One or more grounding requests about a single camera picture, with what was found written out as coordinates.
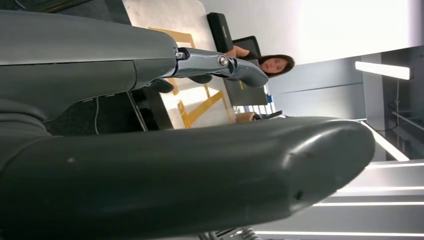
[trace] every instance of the woman's hand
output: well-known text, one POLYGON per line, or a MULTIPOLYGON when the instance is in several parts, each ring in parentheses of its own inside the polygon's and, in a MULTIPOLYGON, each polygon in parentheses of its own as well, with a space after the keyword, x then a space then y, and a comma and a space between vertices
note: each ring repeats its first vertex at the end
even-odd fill
POLYGON ((225 53, 225 55, 227 55, 230 58, 236 58, 237 57, 237 52, 236 52, 236 46, 234 46, 231 51, 225 53))
POLYGON ((250 53, 249 50, 246 50, 244 48, 234 45, 231 51, 225 53, 225 55, 231 58, 243 58, 243 57, 246 57, 249 53, 250 53))

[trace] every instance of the desk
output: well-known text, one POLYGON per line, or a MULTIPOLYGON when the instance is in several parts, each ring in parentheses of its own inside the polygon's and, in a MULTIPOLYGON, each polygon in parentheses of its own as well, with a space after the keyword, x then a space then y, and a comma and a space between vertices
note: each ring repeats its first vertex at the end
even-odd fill
MULTIPOLYGON (((203 4, 198 0, 123 0, 135 27, 171 35, 179 47, 216 51, 203 4)), ((235 123, 235 113, 224 80, 213 77, 208 84, 188 78, 171 78, 173 92, 146 89, 145 95, 159 129, 198 128, 235 123)))

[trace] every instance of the cable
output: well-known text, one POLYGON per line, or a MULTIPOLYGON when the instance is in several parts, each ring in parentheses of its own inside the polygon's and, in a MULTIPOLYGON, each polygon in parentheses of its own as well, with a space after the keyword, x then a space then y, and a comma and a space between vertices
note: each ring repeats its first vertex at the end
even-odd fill
MULTIPOLYGON (((394 107, 390 106, 390 104, 396 104, 396 102, 397 102, 397 101, 398 101, 398 100, 390 101, 390 102, 388 102, 388 103, 387 103, 387 107, 388 107, 390 110, 392 110, 392 111, 394 111, 394 112, 396 112, 396 113, 398 113, 398 111, 397 111, 394 107)), ((376 132, 388 132, 388 131, 391 131, 391 130, 393 130, 393 129, 397 128, 397 127, 399 127, 399 124, 398 124, 398 122, 396 121, 396 125, 395 125, 394 127, 387 128, 387 129, 384 129, 384 130, 375 130, 375 131, 376 131, 376 132)))
POLYGON ((19 5, 19 7, 23 8, 23 9, 27 9, 24 5, 22 5, 18 0, 14 0, 14 2, 19 5))
POLYGON ((99 116, 99 97, 95 98, 94 130, 95 134, 100 135, 97 130, 97 117, 99 116))

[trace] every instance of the fluorescent light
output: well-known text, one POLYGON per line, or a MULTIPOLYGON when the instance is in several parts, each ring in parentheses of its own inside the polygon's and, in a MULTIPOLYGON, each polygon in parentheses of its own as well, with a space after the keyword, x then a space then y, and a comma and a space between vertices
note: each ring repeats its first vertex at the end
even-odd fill
POLYGON ((419 167, 424 166, 424 162, 421 163, 399 163, 399 164, 385 164, 385 165, 368 165, 366 169, 389 169, 389 168, 402 168, 402 167, 419 167))
POLYGON ((394 202, 321 202, 314 207, 349 207, 349 206, 418 206, 424 201, 394 201, 394 202))
POLYGON ((337 190, 338 193, 363 193, 363 192, 385 192, 385 191, 408 191, 424 190, 424 186, 364 186, 345 187, 337 190))
POLYGON ((399 162, 406 162, 410 159, 405 156, 401 151, 399 151, 395 146, 390 144, 383 136, 381 136, 378 132, 376 132, 372 127, 370 127, 368 124, 366 124, 364 121, 360 122, 362 125, 367 127, 371 132, 372 135, 374 135, 375 141, 380 144, 390 155, 392 155, 396 160, 399 162))
POLYGON ((393 66, 393 65, 356 61, 355 68, 357 70, 361 70, 364 72, 385 75, 385 76, 398 78, 398 79, 409 80, 411 78, 410 69, 404 66, 393 66))
POLYGON ((396 232, 335 232, 335 231, 255 231, 255 232, 258 235, 424 237, 424 233, 396 233, 396 232))

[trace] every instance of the wall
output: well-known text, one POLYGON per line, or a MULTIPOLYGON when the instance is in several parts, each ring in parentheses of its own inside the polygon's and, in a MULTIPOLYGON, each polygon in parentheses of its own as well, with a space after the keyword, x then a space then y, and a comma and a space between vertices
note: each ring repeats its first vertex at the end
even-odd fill
POLYGON ((268 82, 275 108, 288 116, 326 116, 363 119, 365 114, 362 72, 355 69, 360 57, 309 63, 268 82))
POLYGON ((255 35, 263 55, 306 64, 419 46, 420 0, 201 0, 233 39, 255 35))

